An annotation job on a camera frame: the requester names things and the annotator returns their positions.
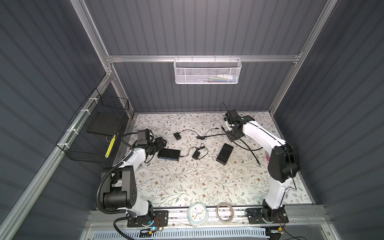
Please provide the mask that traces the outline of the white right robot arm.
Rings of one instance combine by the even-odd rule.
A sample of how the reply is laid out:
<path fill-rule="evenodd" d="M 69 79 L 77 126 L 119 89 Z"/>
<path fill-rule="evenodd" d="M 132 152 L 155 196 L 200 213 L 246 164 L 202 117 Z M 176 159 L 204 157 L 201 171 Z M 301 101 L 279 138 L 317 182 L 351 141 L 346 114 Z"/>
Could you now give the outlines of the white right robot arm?
<path fill-rule="evenodd" d="M 265 222 L 271 223 L 284 209 L 284 196 L 294 184 L 294 178 L 300 171 L 298 149 L 285 140 L 265 130 L 254 118 L 240 116 L 236 110 L 224 115 L 226 135 L 231 142 L 248 136 L 267 151 L 269 155 L 268 172 L 271 176 L 267 197 L 261 210 Z"/>

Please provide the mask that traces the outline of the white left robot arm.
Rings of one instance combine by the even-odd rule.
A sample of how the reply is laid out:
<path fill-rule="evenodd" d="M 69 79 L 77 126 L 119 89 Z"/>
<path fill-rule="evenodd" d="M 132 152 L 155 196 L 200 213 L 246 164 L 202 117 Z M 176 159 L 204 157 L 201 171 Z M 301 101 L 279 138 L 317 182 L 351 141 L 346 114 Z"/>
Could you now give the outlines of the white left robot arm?
<path fill-rule="evenodd" d="M 96 204 L 104 214 L 126 213 L 143 226 L 154 222 L 155 213 L 152 203 L 139 197 L 135 172 L 143 164 L 148 164 L 148 157 L 154 157 L 164 149 L 167 141 L 155 138 L 149 129 L 127 133 L 122 136 L 122 143 L 129 151 L 121 161 L 102 171 L 101 183 L 96 193 Z"/>

